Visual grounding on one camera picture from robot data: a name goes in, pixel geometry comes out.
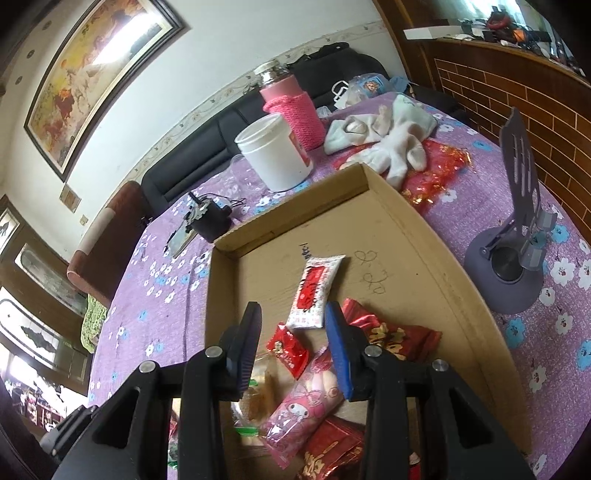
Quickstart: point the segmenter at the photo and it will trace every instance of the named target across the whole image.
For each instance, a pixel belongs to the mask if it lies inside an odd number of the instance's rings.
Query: purple floral bedsheet
[[[333,115],[377,112],[394,94],[368,100]],[[474,169],[462,170],[425,215],[451,252],[463,261],[470,241],[511,213],[511,197],[499,148],[473,129],[430,107],[439,122],[434,138],[466,148]],[[235,223],[258,215],[334,170],[322,149],[311,152],[312,175],[293,190],[246,192],[235,186],[230,170],[208,180],[197,193],[220,194],[232,188],[246,204],[235,209]],[[242,159],[235,168],[251,175]],[[534,473],[546,480],[565,460],[591,418],[591,249],[560,203],[542,186],[547,210],[558,213],[556,228],[540,235],[548,243],[544,289],[538,301],[519,315],[495,314],[525,391],[532,427]],[[204,315],[211,244],[197,237],[176,260],[164,252],[191,200],[184,196],[144,232],[118,288],[100,334],[92,367],[89,404],[101,405],[143,361],[170,365],[203,348]]]

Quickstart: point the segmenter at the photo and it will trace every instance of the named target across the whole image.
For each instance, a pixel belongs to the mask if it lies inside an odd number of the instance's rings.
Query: brick-pattern wall panel
[[[534,150],[538,178],[591,242],[591,122],[527,85],[435,59],[443,91],[470,116],[470,126],[498,144],[515,106]]]

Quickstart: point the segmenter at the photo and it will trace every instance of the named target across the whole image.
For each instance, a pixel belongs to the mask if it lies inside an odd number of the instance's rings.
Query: framed painting
[[[70,31],[25,121],[37,150],[62,181],[130,78],[182,29],[162,0],[96,0]]]

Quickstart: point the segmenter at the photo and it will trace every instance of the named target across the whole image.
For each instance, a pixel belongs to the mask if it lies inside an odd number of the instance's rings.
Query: white plastic container
[[[238,148],[272,192],[300,184],[314,167],[280,113],[248,125],[235,140]]]

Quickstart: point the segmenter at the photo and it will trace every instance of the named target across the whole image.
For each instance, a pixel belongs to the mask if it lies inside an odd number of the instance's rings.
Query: gray round base
[[[476,236],[466,250],[464,270],[493,312],[506,315],[521,313],[531,307],[540,296],[544,286],[544,273],[542,270],[531,271],[524,268],[516,281],[501,280],[494,272],[491,262],[480,253],[480,249],[490,242],[498,231],[499,228],[491,228]],[[515,240],[515,237],[508,235],[499,246],[518,248]]]

